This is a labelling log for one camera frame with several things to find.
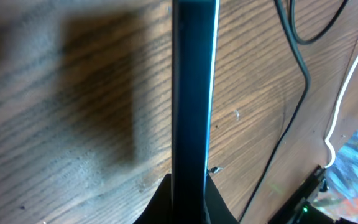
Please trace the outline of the blue Samsung smartphone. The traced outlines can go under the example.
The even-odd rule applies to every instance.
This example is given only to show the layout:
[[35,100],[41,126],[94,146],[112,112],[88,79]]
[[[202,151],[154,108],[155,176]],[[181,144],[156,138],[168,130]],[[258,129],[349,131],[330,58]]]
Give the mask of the blue Samsung smartphone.
[[172,8],[172,222],[204,223],[219,1]]

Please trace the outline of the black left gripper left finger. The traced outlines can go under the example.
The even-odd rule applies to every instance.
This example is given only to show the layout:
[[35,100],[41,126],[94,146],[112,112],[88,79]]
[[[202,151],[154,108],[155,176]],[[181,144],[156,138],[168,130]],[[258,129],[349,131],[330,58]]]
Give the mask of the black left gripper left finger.
[[166,174],[145,210],[134,224],[169,224],[172,222],[171,174]]

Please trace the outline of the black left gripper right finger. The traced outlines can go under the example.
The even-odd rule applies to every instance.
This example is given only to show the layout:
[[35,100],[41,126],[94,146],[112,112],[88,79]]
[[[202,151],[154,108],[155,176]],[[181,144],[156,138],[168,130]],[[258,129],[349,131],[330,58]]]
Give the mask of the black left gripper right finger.
[[227,205],[225,204],[218,188],[214,184],[211,174],[220,171],[221,167],[212,167],[207,171],[206,176],[206,190],[205,190],[205,204],[208,213],[208,223],[210,224],[238,224],[239,222],[232,215]]

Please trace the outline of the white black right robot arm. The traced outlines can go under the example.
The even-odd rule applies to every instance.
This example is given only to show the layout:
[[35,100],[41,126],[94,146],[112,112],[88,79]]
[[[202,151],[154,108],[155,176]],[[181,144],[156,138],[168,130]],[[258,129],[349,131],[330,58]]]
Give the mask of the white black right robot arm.
[[310,203],[302,205],[295,216],[290,219],[289,224],[357,224],[345,218],[337,220],[330,218],[325,213],[320,212]]

